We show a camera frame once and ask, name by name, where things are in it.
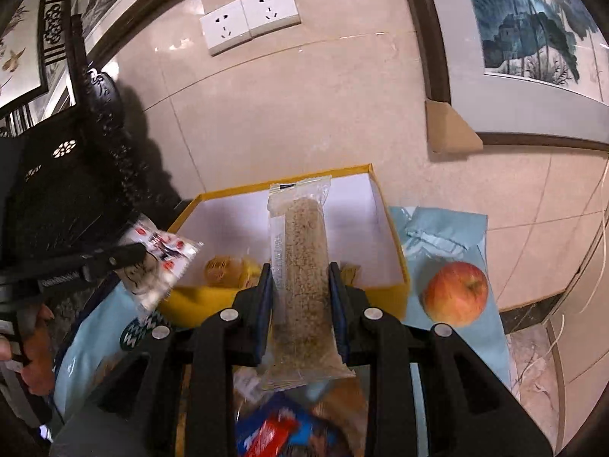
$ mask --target floor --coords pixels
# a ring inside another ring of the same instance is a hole
[[[558,382],[546,328],[541,325],[506,335],[510,350],[512,393],[556,450]]]

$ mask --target light blue cloth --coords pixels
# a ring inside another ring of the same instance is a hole
[[[121,282],[82,322],[59,367],[53,396],[65,421],[84,404],[102,361],[126,354],[121,334],[137,316],[138,307]]]
[[[459,260],[478,266],[488,276],[486,266],[486,215],[460,213],[438,208],[389,208],[408,263],[411,290],[406,317],[409,326],[431,329],[432,320],[423,311],[419,297],[431,278],[447,262]],[[488,284],[486,308],[471,325],[455,328],[461,338],[506,385],[510,383],[510,355],[505,333]],[[411,364],[415,395],[416,432],[419,456],[429,454],[427,428],[418,366]]]

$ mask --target metal screw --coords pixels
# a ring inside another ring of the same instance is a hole
[[[446,323],[438,323],[434,326],[434,332],[438,337],[450,337],[453,334],[453,329]]]
[[[171,330],[167,328],[165,325],[159,325],[155,329],[152,330],[152,336],[156,338],[156,340],[163,340],[167,335],[171,333]]]
[[[363,315],[368,319],[381,319],[383,317],[383,312],[379,308],[368,308],[363,312]]]
[[[239,311],[231,308],[224,310],[220,313],[220,318],[222,318],[224,321],[233,321],[236,320],[238,317]]]

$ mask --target blue tablecloth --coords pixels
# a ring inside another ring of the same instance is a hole
[[[431,278],[453,260],[466,261],[483,270],[486,266],[486,215],[460,213],[438,208],[389,208],[400,236],[402,252],[408,263],[411,290],[402,322],[417,328],[430,329],[432,320],[423,311],[419,296]],[[510,356],[505,334],[490,288],[486,308],[471,325],[455,328],[467,344],[509,387]],[[418,368],[411,364],[415,392],[416,432],[419,456],[428,455],[427,428]]]

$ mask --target wall outlet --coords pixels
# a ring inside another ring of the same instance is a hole
[[[209,53],[214,55],[252,39],[241,0],[201,17],[201,26]]]
[[[300,23],[294,0],[241,0],[253,37]]]

